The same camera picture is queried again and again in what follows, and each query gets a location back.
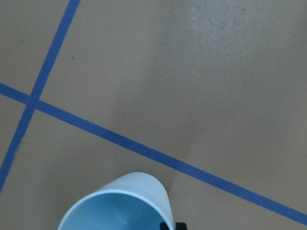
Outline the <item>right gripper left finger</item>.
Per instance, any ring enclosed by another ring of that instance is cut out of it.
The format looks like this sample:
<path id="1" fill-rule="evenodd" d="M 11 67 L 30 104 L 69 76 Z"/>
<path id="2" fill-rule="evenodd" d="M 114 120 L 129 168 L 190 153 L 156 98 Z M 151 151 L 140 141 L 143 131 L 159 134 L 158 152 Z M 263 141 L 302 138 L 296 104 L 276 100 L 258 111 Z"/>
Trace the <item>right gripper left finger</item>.
<path id="1" fill-rule="evenodd" d="M 169 230 L 168 225 L 165 222 L 160 223 L 160 230 Z"/>

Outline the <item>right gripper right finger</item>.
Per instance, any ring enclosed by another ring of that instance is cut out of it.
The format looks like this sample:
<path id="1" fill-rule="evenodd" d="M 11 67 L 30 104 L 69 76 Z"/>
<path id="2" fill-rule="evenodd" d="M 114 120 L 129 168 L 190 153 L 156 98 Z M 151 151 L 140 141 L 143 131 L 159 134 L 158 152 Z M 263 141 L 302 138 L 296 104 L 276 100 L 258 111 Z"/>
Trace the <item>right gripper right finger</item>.
<path id="1" fill-rule="evenodd" d="M 187 230 L 187 225 L 184 222 L 176 222 L 175 230 Z"/>

